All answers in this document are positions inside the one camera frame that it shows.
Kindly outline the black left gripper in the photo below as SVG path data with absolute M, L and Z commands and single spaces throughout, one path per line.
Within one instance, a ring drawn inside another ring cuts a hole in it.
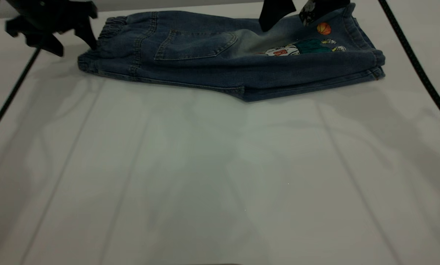
M 74 35 L 83 40 L 92 50 L 97 48 L 90 19 L 98 17 L 93 1 L 70 0 L 8 0 L 18 16 L 6 21 L 5 31 L 16 37 L 25 35 L 29 47 L 39 47 L 56 56 L 64 56 L 64 47 L 54 35 L 40 35 L 49 32 L 64 33 L 74 29 Z

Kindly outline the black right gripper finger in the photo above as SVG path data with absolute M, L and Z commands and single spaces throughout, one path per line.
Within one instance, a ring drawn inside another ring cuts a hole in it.
M 264 0 L 259 18 L 262 32 L 269 31 L 283 17 L 296 11 L 292 0 Z
M 350 0 L 308 0 L 299 13 L 304 26 L 310 25 L 324 15 L 346 7 Z

